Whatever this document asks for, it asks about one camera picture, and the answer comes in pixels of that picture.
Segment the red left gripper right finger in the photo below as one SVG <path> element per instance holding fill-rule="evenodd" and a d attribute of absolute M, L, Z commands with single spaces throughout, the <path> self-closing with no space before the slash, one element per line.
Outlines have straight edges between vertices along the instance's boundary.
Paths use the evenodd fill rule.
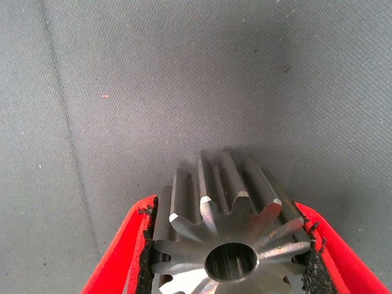
<path fill-rule="evenodd" d="M 311 237 L 303 274 L 305 293 L 390 293 L 327 220 L 312 208 L 295 203 Z"/>

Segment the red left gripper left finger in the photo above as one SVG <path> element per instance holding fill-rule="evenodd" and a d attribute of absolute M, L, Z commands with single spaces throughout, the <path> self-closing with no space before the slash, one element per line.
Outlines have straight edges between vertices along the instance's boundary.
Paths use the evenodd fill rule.
<path fill-rule="evenodd" d="M 127 213 L 82 293 L 151 293 L 153 233 L 158 197 L 136 202 Z"/>

